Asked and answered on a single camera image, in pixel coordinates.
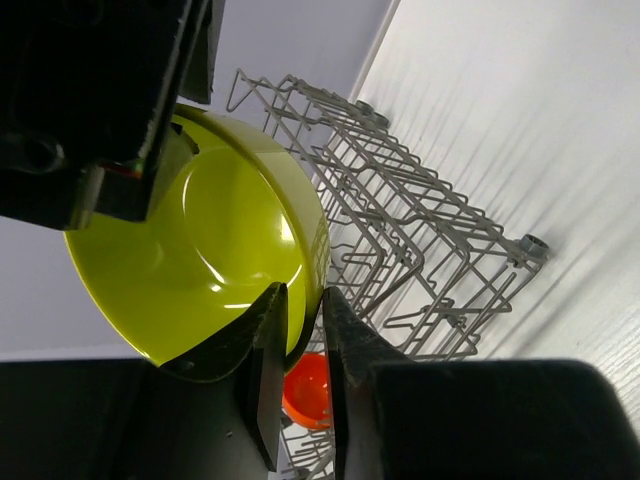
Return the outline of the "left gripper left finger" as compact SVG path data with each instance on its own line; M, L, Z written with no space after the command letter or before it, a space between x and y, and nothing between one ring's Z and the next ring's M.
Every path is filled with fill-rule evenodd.
M287 289L154 366L5 362L5 479L264 479L278 463Z

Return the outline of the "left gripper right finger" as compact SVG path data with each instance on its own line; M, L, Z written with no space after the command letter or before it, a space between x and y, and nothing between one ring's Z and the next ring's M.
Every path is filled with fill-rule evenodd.
M606 378L568 359L417 362L328 288L339 479L635 479L639 441Z

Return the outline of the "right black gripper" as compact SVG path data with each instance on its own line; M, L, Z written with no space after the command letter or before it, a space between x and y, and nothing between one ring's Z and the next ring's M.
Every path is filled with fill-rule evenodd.
M1 213L55 230L142 222L197 146L177 102L211 99L219 1L5 1Z

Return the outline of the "orange bowl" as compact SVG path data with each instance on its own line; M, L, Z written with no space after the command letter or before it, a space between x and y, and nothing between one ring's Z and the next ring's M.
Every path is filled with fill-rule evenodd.
M310 430L329 428L328 382L327 358L305 353L284 378L282 404L294 423Z

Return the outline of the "grey wire dish rack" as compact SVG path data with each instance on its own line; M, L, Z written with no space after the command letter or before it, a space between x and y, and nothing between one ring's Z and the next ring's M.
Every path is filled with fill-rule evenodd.
M263 131L300 161L329 225L328 284L411 359L475 356L548 259L544 241L508 238L364 101L237 72L226 109L262 114Z

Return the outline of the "lime green bowl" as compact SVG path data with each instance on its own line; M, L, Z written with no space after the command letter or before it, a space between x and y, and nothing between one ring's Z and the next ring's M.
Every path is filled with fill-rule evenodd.
M97 308L146 361L209 379L228 360L212 340L273 284L287 288L284 366L302 356L326 285L329 235L298 161L242 121L181 106L174 122L196 145L143 222L95 214L65 233Z

